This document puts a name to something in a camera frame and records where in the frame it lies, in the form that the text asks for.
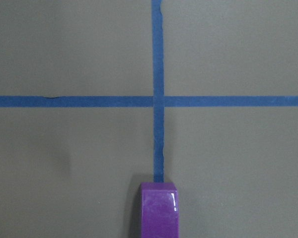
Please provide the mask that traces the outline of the purple trapezoid block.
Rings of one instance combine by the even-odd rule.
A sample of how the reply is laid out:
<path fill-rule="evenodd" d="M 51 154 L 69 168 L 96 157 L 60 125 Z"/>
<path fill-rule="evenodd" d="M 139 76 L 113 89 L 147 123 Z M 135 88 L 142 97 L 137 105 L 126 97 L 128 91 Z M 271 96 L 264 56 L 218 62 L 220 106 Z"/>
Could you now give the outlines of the purple trapezoid block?
<path fill-rule="evenodd" d="M 173 183 L 141 183 L 141 237 L 179 237 L 179 199 Z"/>

